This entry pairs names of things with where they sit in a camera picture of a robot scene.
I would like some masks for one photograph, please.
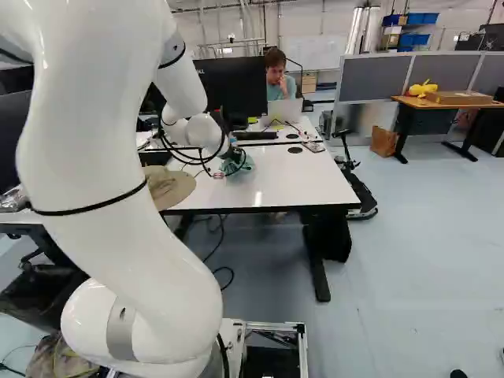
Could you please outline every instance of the blue bin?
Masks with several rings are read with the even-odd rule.
[[[416,35],[414,35],[414,34],[401,34],[401,37],[399,38],[400,47],[414,45],[415,44],[415,37],[416,37]]]
[[[408,13],[408,25],[417,25],[424,23],[425,13]]]
[[[430,34],[417,34],[413,39],[413,45],[426,45],[428,44],[428,37]]]
[[[381,23],[381,26],[392,26],[397,25],[399,23],[400,14],[391,14],[384,17],[384,21]]]
[[[425,13],[424,24],[435,24],[438,20],[439,13]]]

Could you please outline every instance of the white desk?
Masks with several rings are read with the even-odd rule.
[[[267,132],[274,132],[276,131],[278,138],[276,139],[260,139],[260,140],[239,140],[236,142],[237,146],[267,146],[267,145],[275,145],[275,144],[299,144],[301,142],[305,141],[315,141],[322,143],[324,140],[322,137],[319,135],[318,131],[316,128],[312,125],[312,123],[309,121],[309,118],[307,116],[301,116],[299,119],[299,122],[296,124],[293,124],[302,134],[302,136],[296,138],[296,139],[289,139],[287,135],[290,134],[298,134],[298,131],[287,125],[283,124],[274,124],[267,128],[267,124],[263,124],[261,119],[256,124],[250,124],[247,131],[248,132],[262,132],[267,131]],[[185,146],[184,148],[197,148],[196,146]],[[150,144],[146,146],[144,151],[155,151],[155,150],[164,150],[164,147],[160,141],[157,139],[152,139],[150,141]]]
[[[149,146],[150,140],[154,136],[154,131],[151,132],[137,132],[136,133],[136,149],[141,150],[142,148]]]
[[[287,150],[292,147],[302,148],[302,152],[291,154]],[[197,185],[181,203],[161,213],[186,216],[181,223],[185,230],[180,232],[180,238],[196,214],[293,210],[305,214],[307,223],[302,219],[303,235],[315,295],[318,301],[329,302],[331,292],[322,257],[328,250],[346,254],[346,258],[350,253],[351,238],[345,216],[347,209],[359,207],[357,195],[327,151],[314,154],[299,144],[246,146],[243,149],[254,160],[255,169],[223,179],[209,177],[201,172],[199,165],[183,166],[172,159],[168,167],[171,170],[183,168],[196,176]],[[209,168],[215,172],[220,163],[220,159],[214,159]],[[334,238],[341,243],[332,244]]]
[[[253,171],[221,180],[201,172],[196,177],[195,191],[163,213],[260,213],[310,206],[358,207],[357,195],[329,152],[314,154],[302,147],[300,154],[291,154],[287,151],[290,147],[292,145],[244,147],[254,161]],[[213,159],[209,168],[215,172],[220,163],[220,159]],[[179,170],[182,166],[174,159],[168,164],[171,170]],[[183,170],[195,176],[202,168],[186,165]]]

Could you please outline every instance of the man's hand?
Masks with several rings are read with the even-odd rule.
[[[283,93],[283,97],[288,98],[289,91],[287,90],[287,81],[285,80],[285,76],[280,77],[280,81],[278,84],[280,85],[280,90]]]

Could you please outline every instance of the keyboard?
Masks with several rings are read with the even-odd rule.
[[[233,132],[232,134],[238,140],[263,140],[278,138],[276,132]]]

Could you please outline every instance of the blue shirt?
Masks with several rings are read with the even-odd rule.
[[[266,83],[266,88],[268,92],[268,101],[276,101],[276,100],[287,100],[296,98],[296,80],[294,80],[291,76],[285,76],[285,81],[287,82],[287,93],[289,97],[285,98],[284,93],[280,89],[280,85],[271,85]]]

